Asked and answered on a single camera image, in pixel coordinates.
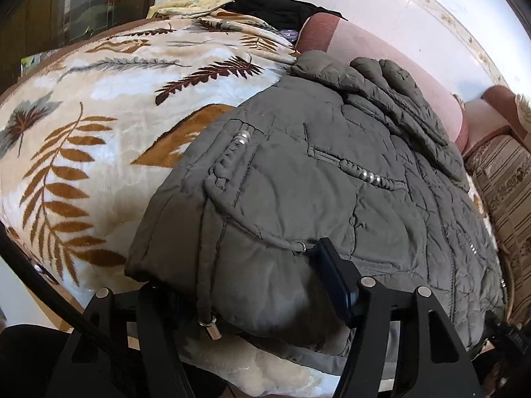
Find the grey quilted puffer jacket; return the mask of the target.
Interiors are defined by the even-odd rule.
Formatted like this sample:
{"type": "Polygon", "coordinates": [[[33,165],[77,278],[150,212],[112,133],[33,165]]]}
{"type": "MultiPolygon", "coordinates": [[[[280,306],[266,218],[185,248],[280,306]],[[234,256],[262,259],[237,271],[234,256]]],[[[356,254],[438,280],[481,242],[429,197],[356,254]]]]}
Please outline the grey quilted puffer jacket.
{"type": "Polygon", "coordinates": [[[282,359],[337,375],[352,333],[305,252],[390,289],[431,288],[467,350],[504,308],[492,240],[463,158],[411,75],[313,50],[215,119],[152,196],[125,266],[282,359]]]}

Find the black and red clothes pile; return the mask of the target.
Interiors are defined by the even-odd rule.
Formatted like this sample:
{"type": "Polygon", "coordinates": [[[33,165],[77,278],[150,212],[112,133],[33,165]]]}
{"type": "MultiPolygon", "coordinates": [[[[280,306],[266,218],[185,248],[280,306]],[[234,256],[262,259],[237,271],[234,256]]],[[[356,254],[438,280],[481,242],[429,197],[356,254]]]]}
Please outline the black and red clothes pile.
{"type": "Polygon", "coordinates": [[[319,13],[344,19],[340,12],[299,0],[234,0],[222,8],[228,12],[259,18],[279,31],[299,32],[311,16],[319,13]]]}

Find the striped beige pillow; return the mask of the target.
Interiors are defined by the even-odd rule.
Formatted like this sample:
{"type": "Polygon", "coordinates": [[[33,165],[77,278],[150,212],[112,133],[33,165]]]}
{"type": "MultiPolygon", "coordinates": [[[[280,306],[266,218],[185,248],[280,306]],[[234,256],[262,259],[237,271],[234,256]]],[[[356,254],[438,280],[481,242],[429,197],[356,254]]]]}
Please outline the striped beige pillow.
{"type": "Polygon", "coordinates": [[[506,268],[509,316],[530,321],[530,153],[509,135],[492,138],[465,162],[488,210],[506,268]]]}

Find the leaf pattern fleece blanket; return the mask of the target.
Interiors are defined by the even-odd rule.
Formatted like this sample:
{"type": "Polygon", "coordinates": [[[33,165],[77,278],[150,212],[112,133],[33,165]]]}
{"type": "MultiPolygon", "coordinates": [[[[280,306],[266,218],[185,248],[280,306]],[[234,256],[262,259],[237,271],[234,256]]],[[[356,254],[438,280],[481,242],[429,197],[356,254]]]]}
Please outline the leaf pattern fleece blanket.
{"type": "MultiPolygon", "coordinates": [[[[148,203],[201,132],[275,85],[297,50],[266,22],[216,10],[128,26],[55,55],[1,103],[1,220],[80,304],[125,273],[148,203]]],[[[168,313],[196,304],[162,281],[168,313]]],[[[246,393],[328,397],[335,375],[195,325],[186,356],[246,393]]]]}

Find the yellow floral cloth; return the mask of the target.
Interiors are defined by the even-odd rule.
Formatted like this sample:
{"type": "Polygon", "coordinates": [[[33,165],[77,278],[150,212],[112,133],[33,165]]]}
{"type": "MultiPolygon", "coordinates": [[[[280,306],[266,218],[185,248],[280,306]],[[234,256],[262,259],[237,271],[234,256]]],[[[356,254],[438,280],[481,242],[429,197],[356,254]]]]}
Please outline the yellow floral cloth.
{"type": "Polygon", "coordinates": [[[178,0],[152,5],[148,10],[147,19],[166,16],[179,16],[181,18],[202,17],[234,1],[236,0],[178,0]]]}

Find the brown wooden wardrobe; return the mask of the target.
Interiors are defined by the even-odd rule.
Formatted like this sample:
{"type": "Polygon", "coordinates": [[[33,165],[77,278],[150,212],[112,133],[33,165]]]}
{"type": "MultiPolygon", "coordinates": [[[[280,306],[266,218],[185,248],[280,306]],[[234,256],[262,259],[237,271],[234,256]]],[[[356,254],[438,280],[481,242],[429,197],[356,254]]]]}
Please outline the brown wooden wardrobe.
{"type": "Polygon", "coordinates": [[[21,60],[63,48],[147,15],[155,0],[1,0],[1,90],[21,60]]]}

